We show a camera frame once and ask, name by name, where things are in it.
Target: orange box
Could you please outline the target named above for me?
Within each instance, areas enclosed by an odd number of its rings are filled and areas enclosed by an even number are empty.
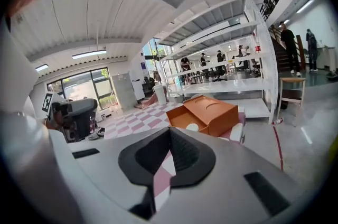
[[[239,121],[238,106],[206,96],[187,100],[183,106],[166,113],[172,126],[186,128],[194,123],[198,125],[199,132],[215,137],[224,134]]]

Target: chair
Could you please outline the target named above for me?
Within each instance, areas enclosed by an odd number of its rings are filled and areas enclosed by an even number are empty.
[[[280,93],[279,93],[279,104],[278,104],[278,113],[277,119],[279,118],[280,106],[282,101],[293,102],[295,104],[299,104],[301,108],[303,105],[304,94],[305,94],[305,78],[280,78]],[[291,83],[303,83],[303,90],[283,90],[283,82],[291,82]]]

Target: window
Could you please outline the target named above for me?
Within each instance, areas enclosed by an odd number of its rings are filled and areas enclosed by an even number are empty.
[[[80,100],[85,97],[98,102],[100,109],[116,104],[107,68],[89,71],[55,81],[47,85],[48,91],[57,92],[65,99]]]

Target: table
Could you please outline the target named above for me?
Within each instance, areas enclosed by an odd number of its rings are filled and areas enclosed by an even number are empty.
[[[130,134],[136,134],[153,128],[169,126],[166,112],[181,106],[180,103],[168,102],[164,105],[154,103],[135,113],[117,118],[106,126],[105,139],[118,138]],[[230,142],[243,143],[243,127],[245,125],[245,111],[238,108],[239,123],[220,136]],[[169,151],[162,165],[154,175],[154,198],[158,211],[170,195],[170,178],[176,175],[174,161]]]
[[[181,106],[181,103],[168,102],[164,105],[154,103],[135,113],[116,118],[114,122],[106,126],[105,139],[117,138],[136,134],[154,128],[170,126],[166,112]],[[243,127],[245,125],[245,111],[239,108],[239,122],[233,128],[220,137],[231,142],[243,142]]]

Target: shelf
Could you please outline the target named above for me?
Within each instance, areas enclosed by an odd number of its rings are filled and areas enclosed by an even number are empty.
[[[209,7],[167,33],[157,44],[174,46],[209,27],[244,15],[244,6],[245,0],[227,0]]]
[[[270,116],[270,111],[261,98],[223,100],[223,102],[244,108],[246,118],[266,118]]]
[[[217,66],[223,66],[223,65],[227,65],[227,64],[240,62],[240,61],[250,61],[251,59],[258,60],[259,58],[263,58],[263,57],[267,57],[267,56],[269,56],[268,53],[258,53],[258,54],[248,55],[248,56],[245,56],[245,57],[236,57],[235,59],[232,59],[232,60],[229,60],[229,61],[222,61],[222,62],[218,62],[218,63],[214,63],[214,64],[208,64],[207,66],[202,66],[202,67],[195,68],[195,69],[192,69],[192,70],[189,70],[189,71],[184,71],[184,72],[180,72],[180,73],[177,73],[177,74],[173,74],[171,76],[165,77],[165,79],[174,78],[174,77],[182,76],[184,74],[194,73],[194,72],[197,72],[197,71],[202,71],[204,69],[215,68]]]
[[[252,32],[256,29],[258,24],[258,21],[253,21],[232,27],[226,27],[225,29],[210,33],[175,50],[171,54],[161,59],[161,61],[178,60],[182,57],[186,57],[195,52],[203,51],[213,46],[225,44],[239,38],[252,36]]]
[[[235,79],[200,84],[171,85],[169,94],[208,94],[231,91],[256,91],[271,89],[271,84],[263,78]]]

